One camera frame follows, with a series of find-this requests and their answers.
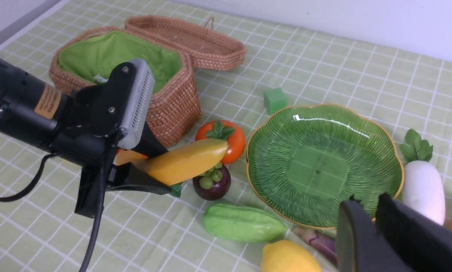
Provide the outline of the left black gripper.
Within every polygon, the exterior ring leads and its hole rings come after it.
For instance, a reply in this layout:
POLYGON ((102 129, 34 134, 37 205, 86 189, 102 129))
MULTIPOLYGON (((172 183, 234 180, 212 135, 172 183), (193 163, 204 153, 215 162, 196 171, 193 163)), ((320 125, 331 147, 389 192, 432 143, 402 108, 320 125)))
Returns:
MULTIPOLYGON (((172 193, 170 186, 132 163, 114 165, 110 172, 121 122, 120 91, 109 85, 94 85, 74 92, 72 96, 63 95, 54 117, 57 125, 50 135, 50 151, 82 167, 76 214, 98 217, 98 212, 103 210, 106 183, 107 191, 172 193)), ((169 150, 145 123, 134 151, 152 158, 169 150)))

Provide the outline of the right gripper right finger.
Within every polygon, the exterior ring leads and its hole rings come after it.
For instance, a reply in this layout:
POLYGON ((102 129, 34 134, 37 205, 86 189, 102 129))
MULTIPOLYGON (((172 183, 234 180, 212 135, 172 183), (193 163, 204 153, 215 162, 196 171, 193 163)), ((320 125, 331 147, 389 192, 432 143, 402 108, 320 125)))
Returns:
POLYGON ((452 231, 387 193, 379 196, 376 225, 389 246, 415 272, 452 272, 452 231))

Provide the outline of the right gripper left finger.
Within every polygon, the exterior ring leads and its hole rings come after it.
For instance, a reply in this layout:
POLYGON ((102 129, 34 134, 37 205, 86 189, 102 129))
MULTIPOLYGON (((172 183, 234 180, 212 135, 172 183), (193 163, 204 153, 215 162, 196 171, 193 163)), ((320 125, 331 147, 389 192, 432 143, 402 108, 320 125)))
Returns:
POLYGON ((340 272, 414 271, 397 256, 353 196, 339 206, 336 255, 340 272))

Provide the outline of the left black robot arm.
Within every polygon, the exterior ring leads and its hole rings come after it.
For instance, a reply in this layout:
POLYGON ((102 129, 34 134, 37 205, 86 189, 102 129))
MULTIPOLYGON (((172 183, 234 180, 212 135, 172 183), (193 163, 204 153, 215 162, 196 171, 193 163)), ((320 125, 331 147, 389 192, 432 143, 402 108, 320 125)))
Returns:
POLYGON ((150 158, 167 152, 146 123, 154 86, 141 58, 71 95, 0 59, 0 133, 81 166, 74 212, 94 218, 107 191, 172 192, 130 162, 113 163, 120 149, 150 158))

